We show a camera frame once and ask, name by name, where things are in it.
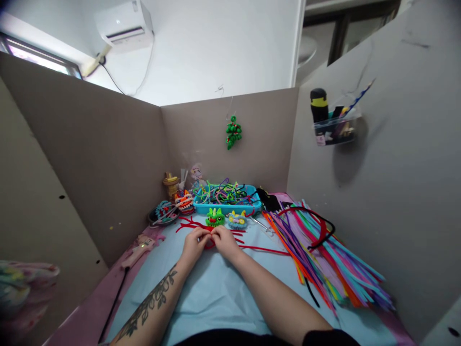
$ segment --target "air conditioner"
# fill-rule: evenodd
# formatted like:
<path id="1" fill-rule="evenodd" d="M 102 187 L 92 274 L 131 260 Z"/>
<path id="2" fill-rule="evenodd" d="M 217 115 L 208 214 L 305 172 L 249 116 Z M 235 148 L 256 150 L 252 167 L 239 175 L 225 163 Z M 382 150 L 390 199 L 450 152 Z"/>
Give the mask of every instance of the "air conditioner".
<path id="1" fill-rule="evenodd" d="M 149 47 L 154 42 L 152 19 L 140 0 L 133 0 L 95 14 L 96 26 L 113 51 Z"/>

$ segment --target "green pipe cleaner monster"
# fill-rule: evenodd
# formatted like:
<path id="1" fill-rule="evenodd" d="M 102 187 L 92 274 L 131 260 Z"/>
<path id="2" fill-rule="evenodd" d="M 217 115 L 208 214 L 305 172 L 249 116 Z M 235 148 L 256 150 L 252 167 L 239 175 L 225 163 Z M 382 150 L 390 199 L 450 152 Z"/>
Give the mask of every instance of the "green pipe cleaner monster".
<path id="1" fill-rule="evenodd" d="M 232 123 L 227 124 L 226 130 L 226 133 L 229 134 L 227 136 L 227 150 L 230 150 L 236 141 L 242 139 L 242 135 L 240 134 L 242 133 L 242 127 L 240 124 L 235 123 L 237 121 L 235 115 L 230 117 L 230 121 L 232 121 Z"/>
<path id="2" fill-rule="evenodd" d="M 211 209 L 210 212 L 207 214 L 208 219 L 205 220 L 207 226 L 217 227 L 219 225 L 224 225 L 226 218 L 221 212 L 221 208 L 216 211 L 216 208 Z"/>

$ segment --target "forearm tattoo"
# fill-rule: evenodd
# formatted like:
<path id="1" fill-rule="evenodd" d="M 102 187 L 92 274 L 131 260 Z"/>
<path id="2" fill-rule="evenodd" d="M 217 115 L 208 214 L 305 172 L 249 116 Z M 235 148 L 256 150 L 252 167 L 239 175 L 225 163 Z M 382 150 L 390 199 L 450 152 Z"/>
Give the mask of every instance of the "forearm tattoo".
<path id="1" fill-rule="evenodd" d="M 133 332 L 138 329 L 139 318 L 141 318 L 141 325 L 144 325 L 145 321 L 149 316 L 149 310 L 154 309 L 155 303 L 157 303 L 157 309 L 160 309 L 162 304 L 165 304 L 167 302 L 165 292 L 168 291 L 170 286 L 173 286 L 173 276 L 178 273 L 174 270 L 175 267 L 176 264 L 173 266 L 173 268 L 170 269 L 170 271 L 165 275 L 165 277 L 162 280 L 160 280 L 157 286 L 155 286 L 155 288 L 147 295 L 147 297 L 143 300 L 141 305 L 138 306 L 134 314 L 122 327 L 117 341 L 122 339 L 125 335 L 128 335 L 128 337 L 130 337 L 133 334 Z"/>

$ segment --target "black shirt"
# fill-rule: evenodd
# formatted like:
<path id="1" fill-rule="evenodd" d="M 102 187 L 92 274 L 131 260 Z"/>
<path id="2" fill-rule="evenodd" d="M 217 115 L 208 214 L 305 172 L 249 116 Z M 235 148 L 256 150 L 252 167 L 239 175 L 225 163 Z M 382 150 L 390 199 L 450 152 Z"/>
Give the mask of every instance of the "black shirt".
<path id="1" fill-rule="evenodd" d="M 178 346 L 189 345 L 286 346 L 289 344 L 274 335 L 256 335 L 237 329 L 214 329 L 193 335 L 178 344 Z M 303 346 L 317 345 L 360 346 L 349 334 L 339 329 L 308 332 L 304 337 Z"/>

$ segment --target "sticker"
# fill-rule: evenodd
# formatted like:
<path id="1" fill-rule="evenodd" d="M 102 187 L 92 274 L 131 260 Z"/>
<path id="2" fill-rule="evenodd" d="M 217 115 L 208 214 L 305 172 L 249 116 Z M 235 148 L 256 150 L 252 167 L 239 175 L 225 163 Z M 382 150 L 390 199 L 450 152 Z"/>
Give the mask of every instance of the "sticker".
<path id="1" fill-rule="evenodd" d="M 325 145 L 327 145 L 326 141 L 325 141 L 325 136 L 324 135 L 321 135 L 321 136 L 316 136 L 315 137 L 316 140 L 317 140 L 317 145 L 319 147 L 323 147 Z"/>

